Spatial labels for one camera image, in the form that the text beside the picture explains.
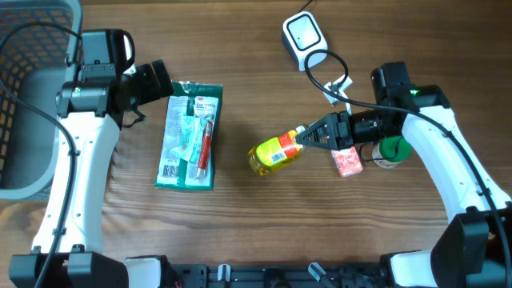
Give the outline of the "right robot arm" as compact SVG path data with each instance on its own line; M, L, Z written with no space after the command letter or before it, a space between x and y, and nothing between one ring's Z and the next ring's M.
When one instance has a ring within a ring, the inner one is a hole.
M403 137L441 195L449 225L432 250L382 257L391 287L509 287L511 198L468 146L444 93L411 83L404 62L371 73L375 104L328 114L297 143L329 150Z

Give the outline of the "green lid jar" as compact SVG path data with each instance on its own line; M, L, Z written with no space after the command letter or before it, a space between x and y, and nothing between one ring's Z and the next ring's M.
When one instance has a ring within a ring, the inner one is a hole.
M384 169L395 168L408 159L412 145L403 136L384 138L372 150L374 163Z

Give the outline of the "red white tube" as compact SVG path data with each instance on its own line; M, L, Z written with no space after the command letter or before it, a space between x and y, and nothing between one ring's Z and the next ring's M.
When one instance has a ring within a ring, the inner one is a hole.
M198 168L196 173L196 179L204 178L206 175L206 168L208 158L210 156L210 145L213 135L213 123L208 121L206 123L204 135L202 138L202 147L199 155Z

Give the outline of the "dark grey mesh basket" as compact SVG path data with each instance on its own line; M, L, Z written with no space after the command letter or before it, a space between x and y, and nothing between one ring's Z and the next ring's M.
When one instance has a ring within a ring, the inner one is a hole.
M59 131L18 99L50 116L75 77L82 27L79 0L1 3L1 198L45 202L58 157Z

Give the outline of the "green package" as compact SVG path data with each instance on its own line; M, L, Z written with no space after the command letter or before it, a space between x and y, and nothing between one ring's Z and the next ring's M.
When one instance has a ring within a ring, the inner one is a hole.
M212 190L214 184L213 140L222 110L223 85L174 82L169 96L162 151L154 185L178 190ZM213 135L206 175L196 179L206 123Z

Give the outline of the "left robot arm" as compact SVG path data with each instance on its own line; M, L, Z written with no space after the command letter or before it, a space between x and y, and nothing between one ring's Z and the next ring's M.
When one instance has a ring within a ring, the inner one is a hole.
M135 66L131 35L120 29L73 32L81 48L57 93L57 163L45 218L28 254L9 267L17 287L127 287L126 264L102 252L102 205L123 115L174 92L161 61Z

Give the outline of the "small yellow bottle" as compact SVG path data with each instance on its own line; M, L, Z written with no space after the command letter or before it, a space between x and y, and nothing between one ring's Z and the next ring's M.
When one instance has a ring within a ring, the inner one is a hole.
M247 155L252 170L257 175L263 176L298 160L305 148L296 142L296 137L307 127L308 125L302 124L253 147Z

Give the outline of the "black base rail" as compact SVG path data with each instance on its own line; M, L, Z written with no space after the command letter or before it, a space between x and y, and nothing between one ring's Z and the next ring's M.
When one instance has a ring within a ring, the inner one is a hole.
M167 265L164 287L272 288L272 287L392 287L390 273L377 262L340 266L311 263L305 266Z

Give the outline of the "white barcode scanner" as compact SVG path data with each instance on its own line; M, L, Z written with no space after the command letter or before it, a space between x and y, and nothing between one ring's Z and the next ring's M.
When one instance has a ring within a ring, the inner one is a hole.
M314 50L327 50L327 40L312 13L299 12L282 24L282 42L298 70L305 71L308 53Z

